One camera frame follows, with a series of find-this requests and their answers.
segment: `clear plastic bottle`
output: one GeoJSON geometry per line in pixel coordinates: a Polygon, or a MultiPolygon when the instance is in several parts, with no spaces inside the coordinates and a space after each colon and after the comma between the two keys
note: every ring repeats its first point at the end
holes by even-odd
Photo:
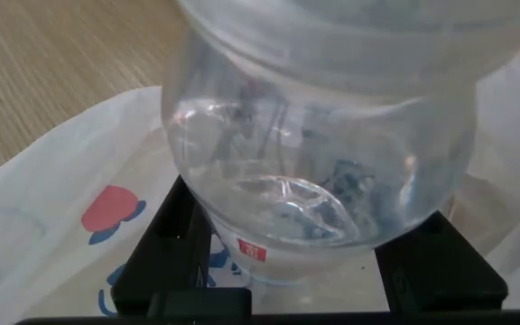
{"type": "Polygon", "coordinates": [[[234,260],[268,283],[326,270],[435,211],[468,166],[476,78],[520,42],[520,1],[480,24],[434,2],[340,3],[181,1],[198,32],[164,85],[168,141],[234,260]],[[378,5],[368,20],[365,3],[378,5]],[[374,24],[387,14],[396,25],[374,24]],[[465,47],[487,33],[488,56],[465,47]],[[474,60],[439,57],[453,50],[474,60]]]}

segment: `table surface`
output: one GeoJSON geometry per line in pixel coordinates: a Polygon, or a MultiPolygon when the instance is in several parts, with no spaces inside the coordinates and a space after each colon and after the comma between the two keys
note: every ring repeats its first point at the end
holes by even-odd
{"type": "Polygon", "coordinates": [[[0,165],[84,109],[160,83],[185,30],[172,0],[0,0],[0,165]]]}

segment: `red label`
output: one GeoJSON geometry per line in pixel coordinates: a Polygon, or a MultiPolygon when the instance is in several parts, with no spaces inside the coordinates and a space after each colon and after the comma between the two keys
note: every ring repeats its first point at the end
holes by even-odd
{"type": "Polygon", "coordinates": [[[250,244],[240,238],[238,238],[238,244],[240,245],[240,252],[248,255],[255,260],[264,262],[266,260],[266,249],[254,244],[250,244]]]}

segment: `water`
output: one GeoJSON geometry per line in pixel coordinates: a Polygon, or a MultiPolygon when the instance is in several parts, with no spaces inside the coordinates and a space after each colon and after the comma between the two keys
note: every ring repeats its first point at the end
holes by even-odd
{"type": "Polygon", "coordinates": [[[402,130],[346,114],[274,100],[177,106],[166,126],[176,165],[244,272],[286,282],[397,237],[468,160],[470,136],[423,159],[402,130]]]}

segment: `plastic bag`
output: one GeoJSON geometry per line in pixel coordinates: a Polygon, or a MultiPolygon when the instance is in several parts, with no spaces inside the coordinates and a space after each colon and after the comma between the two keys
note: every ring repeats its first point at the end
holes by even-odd
{"type": "Polygon", "coordinates": [[[506,280],[505,309],[520,309],[520,52],[479,82],[478,134],[452,223],[506,280]]]}
{"type": "Polygon", "coordinates": [[[76,274],[85,287],[96,273],[81,271],[99,260],[129,256],[177,177],[160,95],[152,87],[112,97],[0,167],[0,325],[20,320],[76,274]],[[117,252],[130,240],[129,252],[117,252]]]}

